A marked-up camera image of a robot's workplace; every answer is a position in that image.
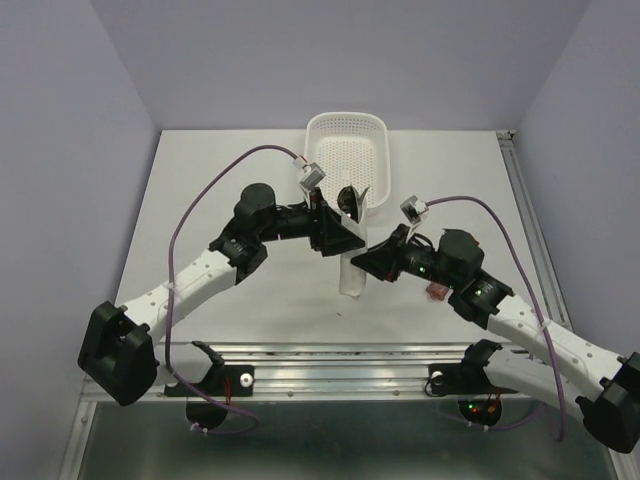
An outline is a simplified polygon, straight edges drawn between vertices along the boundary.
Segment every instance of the white basket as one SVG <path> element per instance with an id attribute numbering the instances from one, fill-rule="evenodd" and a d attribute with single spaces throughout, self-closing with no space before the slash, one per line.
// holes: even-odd
<path id="1" fill-rule="evenodd" d="M 336 208 L 340 190 L 353 185 L 367 192 L 367 211 L 380 207 L 391 193 L 387 126 L 374 115 L 355 112 L 321 113 L 307 125 L 304 147 L 309 162 L 326 173 L 320 183 L 329 205 Z"/>

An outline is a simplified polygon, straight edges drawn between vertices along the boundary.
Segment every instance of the light purple wall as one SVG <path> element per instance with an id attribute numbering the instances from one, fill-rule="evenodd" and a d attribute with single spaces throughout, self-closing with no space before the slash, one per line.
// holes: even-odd
<path id="1" fill-rule="evenodd" d="M 92 0 L 164 128 L 513 128 L 588 0 Z"/>
<path id="2" fill-rule="evenodd" d="M 55 478 L 157 131 L 91 4 L 0 3 L 0 477 Z"/>
<path id="3" fill-rule="evenodd" d="M 595 0 L 516 136 L 575 328 L 625 355 L 640 351 L 639 25 L 638 0 Z"/>

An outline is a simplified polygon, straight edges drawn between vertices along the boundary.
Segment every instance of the metal extrusion frame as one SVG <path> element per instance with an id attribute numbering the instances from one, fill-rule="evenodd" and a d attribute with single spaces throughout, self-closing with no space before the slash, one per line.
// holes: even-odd
<path id="1" fill-rule="evenodd" d="M 540 225 L 533 210 L 513 144 L 513 133 L 497 132 L 497 141 L 524 226 L 527 242 L 553 320 L 571 329 L 562 293 Z M 212 345 L 229 364 L 255 366 L 253 396 L 243 402 L 408 401 L 425 400 L 430 366 L 459 361 L 469 345 L 449 344 L 236 344 Z M 505 344 L 514 349 L 514 345 Z M 522 350 L 515 350 L 525 355 Z M 60 480 L 77 479 L 98 402 L 112 402 L 86 377 L 67 445 Z M 151 388 L 144 402 L 175 402 L 164 387 Z M 619 480 L 640 478 L 632 455 L 611 451 Z"/>

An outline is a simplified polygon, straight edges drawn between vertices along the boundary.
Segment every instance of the white table surface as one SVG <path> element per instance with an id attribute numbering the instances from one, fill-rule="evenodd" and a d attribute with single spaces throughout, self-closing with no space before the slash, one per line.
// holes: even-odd
<path id="1" fill-rule="evenodd" d="M 171 233 L 193 198 L 249 148 L 279 144 L 304 149 L 304 130 L 164 131 L 153 164 L 118 292 L 118 304 L 164 281 Z M 404 222 L 399 205 L 410 195 L 433 199 L 474 195 L 500 216 L 542 302 L 524 230 L 494 132 L 391 131 L 391 196 L 370 218 L 370 245 Z M 176 247 L 183 268 L 215 239 L 241 190 L 265 182 L 279 204 L 301 197 L 291 160 L 260 152 L 234 169 L 196 208 Z M 506 244 L 479 206 L 433 207 L 421 233 L 437 244 L 443 228 L 472 233 L 484 268 L 528 298 Z M 175 329 L 175 341 L 472 343 L 495 338 L 460 319 L 446 303 L 427 300 L 427 283 L 407 274 L 394 284 L 369 277 L 355 301 L 338 294 L 338 258 L 323 259 L 306 239 L 267 244 L 269 258 L 238 287 L 216 296 Z"/>

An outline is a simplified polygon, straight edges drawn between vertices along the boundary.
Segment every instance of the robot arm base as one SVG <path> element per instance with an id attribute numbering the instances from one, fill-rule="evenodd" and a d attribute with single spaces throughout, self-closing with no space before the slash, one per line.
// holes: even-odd
<path id="1" fill-rule="evenodd" d="M 138 400 L 156 379 L 158 362 L 148 331 L 111 302 L 91 314 L 78 365 L 122 406 Z"/>

